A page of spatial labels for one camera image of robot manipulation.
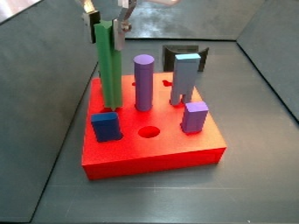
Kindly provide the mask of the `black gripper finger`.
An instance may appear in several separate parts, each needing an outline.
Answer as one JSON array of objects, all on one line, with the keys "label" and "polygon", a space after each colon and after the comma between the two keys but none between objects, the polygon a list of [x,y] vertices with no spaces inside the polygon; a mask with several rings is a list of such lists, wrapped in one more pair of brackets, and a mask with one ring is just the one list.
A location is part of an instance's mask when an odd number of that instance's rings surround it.
[{"label": "black gripper finger", "polygon": [[83,7],[83,20],[88,27],[91,43],[96,43],[95,24],[100,22],[100,12],[96,10],[92,0],[79,0]]}]

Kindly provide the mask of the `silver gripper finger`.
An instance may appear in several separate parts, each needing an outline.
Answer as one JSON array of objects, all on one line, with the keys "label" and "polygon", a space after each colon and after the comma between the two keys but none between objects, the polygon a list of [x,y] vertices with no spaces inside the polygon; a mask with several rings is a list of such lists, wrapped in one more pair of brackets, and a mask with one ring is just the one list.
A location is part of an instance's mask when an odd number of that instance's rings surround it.
[{"label": "silver gripper finger", "polygon": [[121,51],[125,43],[125,34],[132,30],[132,25],[129,24],[128,19],[136,7],[136,0],[117,0],[117,6],[121,10],[117,18],[112,21],[112,25],[115,49]]}]

